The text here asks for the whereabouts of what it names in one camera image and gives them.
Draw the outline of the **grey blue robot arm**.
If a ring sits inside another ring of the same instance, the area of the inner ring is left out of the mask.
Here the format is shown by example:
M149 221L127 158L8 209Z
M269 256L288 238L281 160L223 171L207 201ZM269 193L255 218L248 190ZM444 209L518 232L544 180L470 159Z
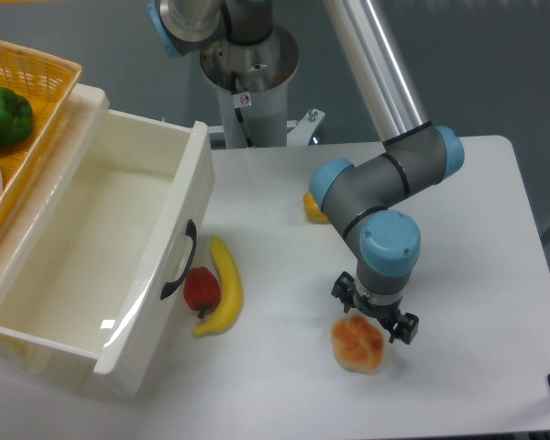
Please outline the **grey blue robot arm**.
M413 341L417 316L400 309L421 234L395 205L463 165L460 139L427 116L375 1L328 1L325 9L384 150L361 165L334 159L309 182L317 207L357 260L332 294L346 310L379 321L390 338ZM287 127L287 86L299 64L294 37L270 1L152 1L148 14L172 56L199 55L213 85L230 149L303 144Z

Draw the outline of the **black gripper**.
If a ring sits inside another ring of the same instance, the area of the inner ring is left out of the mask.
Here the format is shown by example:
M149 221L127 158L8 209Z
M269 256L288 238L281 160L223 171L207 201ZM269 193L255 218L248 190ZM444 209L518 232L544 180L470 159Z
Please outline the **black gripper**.
M331 295L342 303L345 314L356 308L382 324L390 334L390 344L399 340L410 345L419 329L419 317L400 312L404 293L405 289L390 294L372 291L346 271L338 276L331 290Z

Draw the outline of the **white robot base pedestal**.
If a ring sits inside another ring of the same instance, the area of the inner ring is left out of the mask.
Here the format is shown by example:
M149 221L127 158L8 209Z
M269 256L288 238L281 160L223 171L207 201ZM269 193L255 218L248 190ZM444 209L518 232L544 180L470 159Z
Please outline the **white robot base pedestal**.
M221 39L200 52L202 72L214 87L225 147L301 147L318 141L325 112L312 107L288 118L288 86L299 66L292 34L275 25L257 45Z

